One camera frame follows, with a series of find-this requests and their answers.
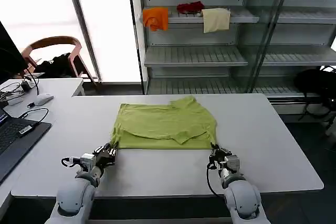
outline metal shelf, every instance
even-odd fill
[[[257,46],[251,46],[242,53],[254,59],[257,50]],[[263,67],[321,65],[336,65],[336,52],[328,46],[269,46],[262,64]]]
[[[305,97],[294,85],[292,78],[286,77],[259,77],[253,89],[253,93],[261,93],[268,98]]]
[[[146,67],[234,67],[247,61],[235,46],[149,47]]]
[[[278,23],[336,24],[336,8],[283,7]]]
[[[218,8],[215,6],[206,6],[208,8]],[[257,23],[259,17],[253,15],[250,11],[242,6],[223,7],[231,11],[230,23]],[[176,7],[169,6],[168,23],[183,24],[183,23],[203,23],[203,17],[200,14],[180,14]]]
[[[239,88],[229,77],[153,78],[148,94],[231,94]]]

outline glass door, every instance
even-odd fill
[[[254,24],[242,24],[238,33],[238,49],[248,61],[246,67],[233,70],[233,78],[243,92],[251,92],[263,61],[263,52],[276,24],[276,15],[283,0],[246,0],[245,6],[258,17]]]
[[[273,100],[303,99],[294,84],[295,76],[307,69],[331,70],[328,66],[336,65],[336,52],[332,49],[335,7],[336,0],[283,0],[250,91]]]

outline black bag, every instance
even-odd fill
[[[34,73],[45,74],[41,78],[64,78],[72,77],[72,71],[70,69],[68,57],[70,53],[63,54],[61,56],[55,57],[52,59],[52,63],[49,61],[44,61],[42,64],[37,65],[34,70]]]
[[[319,69],[309,69],[298,73],[294,78],[294,84],[299,91],[307,97],[307,93],[316,93],[322,99],[322,105],[328,108],[325,114],[312,114],[307,110],[309,102],[305,106],[304,115],[308,114],[314,118],[323,118],[336,109],[336,73]]]

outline folded shirt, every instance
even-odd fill
[[[119,148],[211,149],[216,120],[190,96],[168,105],[121,104],[111,135]]]

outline floor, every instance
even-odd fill
[[[96,94],[90,87],[85,87],[85,91],[86,95]],[[141,87],[114,85],[104,87],[100,94],[141,94]],[[319,123],[287,123],[286,126],[324,182],[324,190],[304,194],[262,195],[262,203],[269,220],[273,224],[335,223],[333,211],[336,209],[336,145],[324,135],[324,128]],[[29,223],[44,223],[54,203],[54,199],[15,199],[0,223],[28,223],[26,220]],[[90,219],[224,217],[228,212],[222,204],[215,197],[111,199],[109,202],[96,200]]]

